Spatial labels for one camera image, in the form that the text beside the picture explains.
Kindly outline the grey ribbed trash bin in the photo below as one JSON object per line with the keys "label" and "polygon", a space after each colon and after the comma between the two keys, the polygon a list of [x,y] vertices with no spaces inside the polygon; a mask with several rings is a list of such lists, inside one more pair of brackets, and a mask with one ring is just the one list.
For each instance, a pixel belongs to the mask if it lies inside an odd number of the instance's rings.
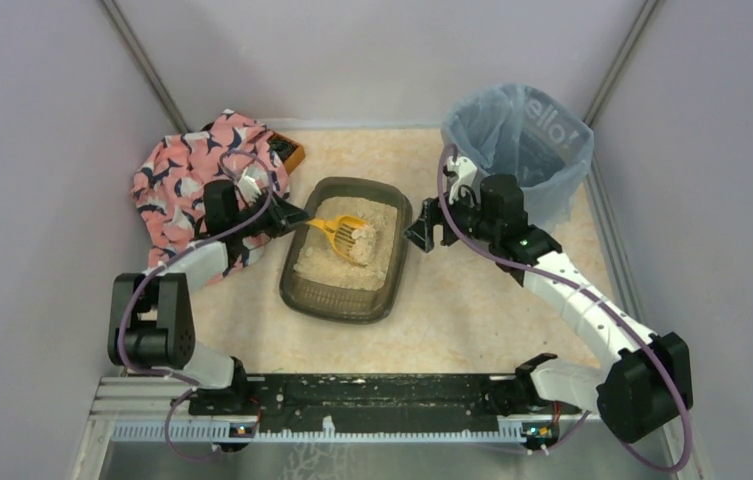
{"label": "grey ribbed trash bin", "polygon": [[531,224],[548,233],[570,219],[573,197],[580,180],[550,180],[522,189],[524,207]]}

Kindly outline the yellow litter scoop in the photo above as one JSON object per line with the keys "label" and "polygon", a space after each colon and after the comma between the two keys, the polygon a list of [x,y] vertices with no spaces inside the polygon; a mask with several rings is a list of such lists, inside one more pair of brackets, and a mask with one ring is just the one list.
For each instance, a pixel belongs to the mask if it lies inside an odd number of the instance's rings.
{"label": "yellow litter scoop", "polygon": [[354,265],[365,264],[355,256],[358,232],[369,226],[365,220],[350,215],[339,215],[333,219],[313,218],[305,224],[322,232],[331,249],[339,257]]}

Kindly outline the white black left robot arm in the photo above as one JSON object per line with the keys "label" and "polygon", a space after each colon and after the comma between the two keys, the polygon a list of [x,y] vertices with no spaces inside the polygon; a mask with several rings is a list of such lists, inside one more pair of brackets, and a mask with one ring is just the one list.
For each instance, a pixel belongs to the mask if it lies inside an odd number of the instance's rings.
{"label": "white black left robot arm", "polygon": [[244,253],[247,239],[284,236],[312,216],[267,189],[240,205],[227,180],[207,184],[203,204],[205,235],[162,264],[115,278],[107,352],[113,364],[140,375],[243,396],[248,380],[242,362],[197,340],[191,295],[223,274]]}

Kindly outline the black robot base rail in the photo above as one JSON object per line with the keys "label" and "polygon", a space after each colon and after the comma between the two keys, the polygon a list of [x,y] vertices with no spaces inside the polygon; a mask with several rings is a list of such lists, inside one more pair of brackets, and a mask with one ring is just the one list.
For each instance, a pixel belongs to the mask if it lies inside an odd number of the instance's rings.
{"label": "black robot base rail", "polygon": [[188,398],[194,416],[243,416],[237,435],[283,441],[552,443],[580,410],[530,401],[512,374],[265,374]]}

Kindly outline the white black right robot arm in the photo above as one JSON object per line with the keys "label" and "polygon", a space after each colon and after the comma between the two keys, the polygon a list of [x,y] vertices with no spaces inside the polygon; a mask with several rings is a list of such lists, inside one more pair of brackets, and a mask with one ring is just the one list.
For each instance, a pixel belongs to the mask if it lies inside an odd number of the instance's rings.
{"label": "white black right robot arm", "polygon": [[597,368],[554,354],[525,362],[516,371],[516,383],[529,403],[558,401],[595,412],[625,443],[641,440],[692,407],[685,341],[675,333],[656,334],[605,300],[562,246],[530,224],[515,177],[489,176],[478,192],[462,185],[455,201],[425,200],[404,236],[429,252],[436,243],[435,227],[442,229],[444,246],[466,236],[505,259],[501,270],[551,306],[598,359]]}

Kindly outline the dark translucent litter box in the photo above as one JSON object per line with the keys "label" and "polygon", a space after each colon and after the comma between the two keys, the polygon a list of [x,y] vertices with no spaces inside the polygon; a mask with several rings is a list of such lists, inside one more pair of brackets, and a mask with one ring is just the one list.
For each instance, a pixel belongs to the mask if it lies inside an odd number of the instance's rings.
{"label": "dark translucent litter box", "polygon": [[395,234],[390,242],[392,256],[383,285],[375,291],[340,288],[301,276],[295,271],[295,264],[305,251],[308,235],[308,229],[301,227],[288,249],[279,283],[280,296],[292,310],[319,319],[350,324],[378,322],[390,314],[400,288],[408,251],[403,231],[411,224],[411,203],[392,185],[354,177],[327,177],[317,183],[305,210],[314,214],[324,201],[334,197],[360,197],[397,209]]}

